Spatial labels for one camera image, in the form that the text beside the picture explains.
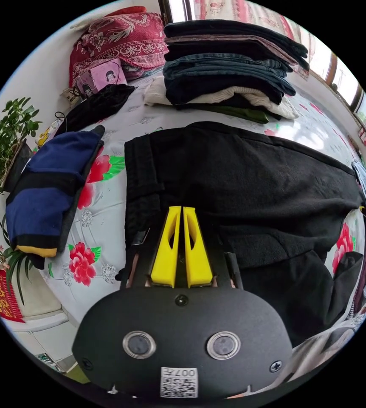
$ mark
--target folded dark clothing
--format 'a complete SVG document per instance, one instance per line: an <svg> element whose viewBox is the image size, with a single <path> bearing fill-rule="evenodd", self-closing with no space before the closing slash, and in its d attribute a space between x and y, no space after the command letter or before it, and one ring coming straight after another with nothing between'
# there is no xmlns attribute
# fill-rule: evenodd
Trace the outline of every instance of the folded dark clothing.
<svg viewBox="0 0 366 408"><path fill-rule="evenodd" d="M191 104L184 104L184 105L175 105L177 109L187 109L190 108ZM282 116L277 115L275 113L270 112L267 108L264 106L254 106L251 105L250 102L245 99L241 94L235 93L234 96L232 96L229 99L226 99L225 101L217 102L211 104L213 106L229 106L231 108L239 108L239 109L251 109L253 111L260 111L263 112L265 115L271 115L274 119L276 120L281 120Z"/></svg>
<svg viewBox="0 0 366 408"><path fill-rule="evenodd" d="M266 81L245 75L207 75L207 76L187 76L180 78L179 86L167 89L167 99L174 105L183 104L204 94L227 89L230 86L243 86L262 91L273 103L279 105L284 96L283 92L274 88Z"/></svg>
<svg viewBox="0 0 366 408"><path fill-rule="evenodd" d="M44 258L56 256L63 214L84 185L83 171L102 132L67 132L45 143L6 200L11 247Z"/></svg>
<svg viewBox="0 0 366 408"><path fill-rule="evenodd" d="M195 207L294 346L344 312L361 261L333 279L324 259L364 202L352 169L299 143L215 122L135 138L125 144L125 164L127 247L169 206Z"/></svg>
<svg viewBox="0 0 366 408"><path fill-rule="evenodd" d="M184 104L184 105L177 105L176 108L178 110L191 108L191 109L199 109L201 111L203 110L203 111L222 113L223 115L235 116L237 118L251 120L252 122L261 123L261 124L269 122L267 115L264 112L257 110L257 109L253 109L251 107L235 108L229 105L221 105L220 103L190 103L190 104Z"/></svg>
<svg viewBox="0 0 366 408"><path fill-rule="evenodd" d="M101 147L104 145L104 142L102 140L99 141L99 143L97 144L97 147L95 148L94 152L92 153L89 162L86 164L81 176L83 179L87 179L88 177L88 173L91 170L91 167L94 163L94 160L97 157L98 151L99 149L101 149ZM60 234L60 238L59 238L59 243L57 246L57 252L63 252L66 248L67 245L67 238L68 238L68 234L70 233L71 227L73 225L73 221L74 221L74 217L76 215L76 211L77 211L77 204L78 204L78 200L80 199L80 195L81 192L83 190L84 186L80 186L79 189L76 191L76 193L74 194L74 199L73 199L73 203L71 205L71 207L64 212L63 214L63 223L62 223L62 227L61 227L61 234Z"/></svg>
<svg viewBox="0 0 366 408"><path fill-rule="evenodd" d="M181 97L187 88L190 77L199 82L207 81L208 76L245 77L248 80L259 79L279 92L295 95L294 87L282 77L284 71L275 66L275 60L255 61L239 54L204 53L181 57L175 61L166 62L163 76L166 87L166 98L173 104L186 103Z"/></svg>
<svg viewBox="0 0 366 408"><path fill-rule="evenodd" d="M232 20L192 20L167 24L164 28L166 37L182 37L199 34L212 35L257 35L265 38L284 50L290 50L294 55L307 57L307 48L285 35L276 33L260 25L242 23Z"/></svg>
<svg viewBox="0 0 366 408"><path fill-rule="evenodd" d="M125 84L107 85L72 109L54 137L64 132L77 132L114 115L122 108L134 89L133 86Z"/></svg>
<svg viewBox="0 0 366 408"><path fill-rule="evenodd" d="M92 130L95 133L101 134L101 136L104 135L105 132L105 128L101 125L97 126L95 129ZM99 149L104 145L104 142L102 140L100 140L97 144L97 147L95 148L94 152L92 153L92 156L89 160L89 162L85 165L84 170L81 173L81 177L83 179L87 179L88 177L88 173L91 170L91 167L94 163L94 160L98 154ZM59 242L57 245L57 252L63 252L66 248L67 245L67 238L68 238L68 234L70 233L71 227L73 225L73 221L74 221L74 216L76 214L77 211L77 204L78 204L78 200L80 198L81 195L81 191L83 189L84 186L80 186L79 189L76 191L75 195L74 195L74 199L73 199L73 203L71 205L71 207L67 210L64 211L63 213L63 223L62 223L62 227L61 227L61 233L60 233L60 237L59 237ZM37 269L44 269L45 267L45 262L44 262L44 258L40 255L36 255L36 254L29 254L29 258L33 264L33 266Z"/></svg>
<svg viewBox="0 0 366 408"><path fill-rule="evenodd" d="M281 69L285 72L292 72L290 65L283 59L276 56L258 41L190 41L168 44L169 52L165 54L166 61L174 61L180 57L205 52L233 53L244 55L257 60L276 60L281 63Z"/></svg>

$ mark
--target stack of folded clothes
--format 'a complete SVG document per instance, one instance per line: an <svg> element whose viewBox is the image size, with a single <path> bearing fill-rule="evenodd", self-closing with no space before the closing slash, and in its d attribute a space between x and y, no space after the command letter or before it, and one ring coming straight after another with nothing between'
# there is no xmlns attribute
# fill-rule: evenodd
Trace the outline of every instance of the stack of folded clothes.
<svg viewBox="0 0 366 408"><path fill-rule="evenodd" d="M145 103L206 109L267 123L266 114L295 119L286 97L292 67L309 70L307 49L270 29L229 20L172 23L164 29L169 52L163 77Z"/></svg>

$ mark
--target window frame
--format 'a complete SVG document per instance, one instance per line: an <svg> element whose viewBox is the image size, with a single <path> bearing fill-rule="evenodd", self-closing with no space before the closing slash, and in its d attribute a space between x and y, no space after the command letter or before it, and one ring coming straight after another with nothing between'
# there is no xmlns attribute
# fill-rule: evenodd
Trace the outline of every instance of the window frame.
<svg viewBox="0 0 366 408"><path fill-rule="evenodd" d="M327 72L326 78L322 79L326 83L326 85L328 85L329 87L331 87L333 81L335 80L336 71L337 71L337 63L338 63L338 57L335 55L334 52L332 52L332 56L330 58L329 70ZM340 92L338 92L338 91L334 91L334 92L343 101L343 103L349 108L351 113L353 113L355 119L360 123L360 125L366 131L366 124L364 124L363 121L360 119L360 117L357 115L357 112L360 109L360 105L361 105L361 102L362 102L363 96L364 96L364 91L363 91L363 88L361 87L361 85L358 84L357 90L356 90L356 95L354 96L353 102L351 104L347 103L347 101L343 98L343 96L340 94Z"/></svg>

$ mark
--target plant pot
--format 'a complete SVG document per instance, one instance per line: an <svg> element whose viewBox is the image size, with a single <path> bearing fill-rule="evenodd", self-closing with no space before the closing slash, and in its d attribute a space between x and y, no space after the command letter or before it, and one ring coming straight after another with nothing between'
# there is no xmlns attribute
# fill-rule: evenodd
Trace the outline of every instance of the plant pot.
<svg viewBox="0 0 366 408"><path fill-rule="evenodd" d="M17 149L13 159L6 171L5 179L2 183L3 191L11 193L14 186L19 181L22 170L31 159L33 152L26 143L26 139L23 140L20 147Z"/></svg>

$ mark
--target red flower print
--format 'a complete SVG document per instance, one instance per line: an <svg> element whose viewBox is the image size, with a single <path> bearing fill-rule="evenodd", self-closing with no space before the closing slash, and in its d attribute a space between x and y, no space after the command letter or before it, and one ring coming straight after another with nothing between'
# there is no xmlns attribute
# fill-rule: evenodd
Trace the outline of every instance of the red flower print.
<svg viewBox="0 0 366 408"><path fill-rule="evenodd" d="M95 255L91 248L86 248L83 242L79 242L70 251L70 271L74 274L74 279L78 283L89 286L91 278L97 273L91 265L94 263Z"/></svg>
<svg viewBox="0 0 366 408"><path fill-rule="evenodd" d="M313 104L312 102L309 102L309 105L310 105L313 109L315 109L317 112L319 112L321 115L323 115L323 112L322 112L315 104Z"/></svg>
<svg viewBox="0 0 366 408"><path fill-rule="evenodd" d="M101 156L103 147L99 150L97 158L91 167L86 183L95 183L104 179L104 174L111 168L110 157L107 154Z"/></svg>
<svg viewBox="0 0 366 408"><path fill-rule="evenodd" d="M107 154L101 156L104 147L98 152L96 159L94 160L91 170L88 173L87 180L84 188L81 191L80 198L78 200L77 208L82 210L85 207L91 205L94 196L94 187L91 183L102 181L104 174L111 168L110 157Z"/></svg>
<svg viewBox="0 0 366 408"><path fill-rule="evenodd" d="M94 185L86 183L83 189L81 190L77 208L79 210L82 210L83 208L89 207L93 201L93 196L94 196Z"/></svg>
<svg viewBox="0 0 366 408"><path fill-rule="evenodd" d="M275 136L275 131L273 131L273 130L271 130L271 129L267 129L267 130L265 130L264 131L264 133L267 135L267 136Z"/></svg>
<svg viewBox="0 0 366 408"><path fill-rule="evenodd" d="M337 250L335 257L333 258L333 273L336 272L336 269L339 265L340 260L346 252L351 252L353 250L353 240L350 235L349 227L346 223L343 224L341 230L340 238L336 242Z"/></svg>

